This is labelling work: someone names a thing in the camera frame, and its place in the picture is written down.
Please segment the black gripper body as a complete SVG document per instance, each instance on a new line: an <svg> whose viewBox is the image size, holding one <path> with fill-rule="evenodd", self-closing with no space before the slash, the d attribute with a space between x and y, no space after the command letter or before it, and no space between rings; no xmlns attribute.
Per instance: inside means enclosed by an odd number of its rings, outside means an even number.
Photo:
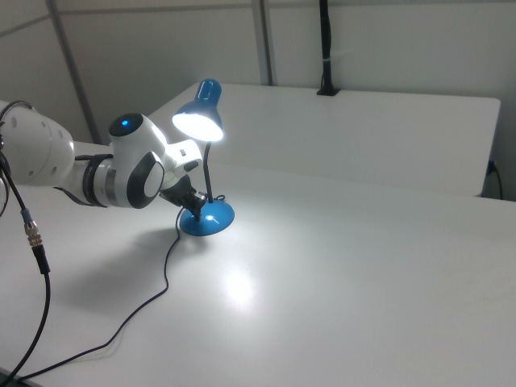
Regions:
<svg viewBox="0 0 516 387"><path fill-rule="evenodd" d="M180 198L193 197L195 193L197 193L197 190L192 186L190 177L184 175L174 186L162 189L159 196L175 206L181 206Z"/></svg>

